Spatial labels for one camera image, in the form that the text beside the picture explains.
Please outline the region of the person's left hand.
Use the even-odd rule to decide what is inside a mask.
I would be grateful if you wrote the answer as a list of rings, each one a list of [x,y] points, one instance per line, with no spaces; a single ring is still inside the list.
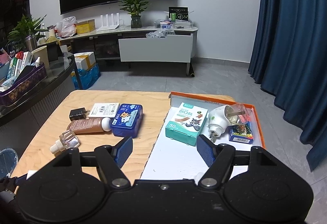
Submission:
[[[1,202],[10,203],[15,198],[18,177],[3,177],[0,182]]]

